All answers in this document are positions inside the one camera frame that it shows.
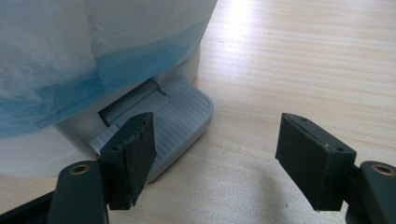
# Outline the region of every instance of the garbage bag liner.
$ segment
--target garbage bag liner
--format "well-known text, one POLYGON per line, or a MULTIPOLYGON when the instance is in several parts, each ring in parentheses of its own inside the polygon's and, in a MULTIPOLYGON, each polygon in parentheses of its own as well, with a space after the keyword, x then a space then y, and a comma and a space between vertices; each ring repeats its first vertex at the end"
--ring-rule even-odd
POLYGON ((47 127, 185 61, 215 4, 0 1, 0 137, 47 127))

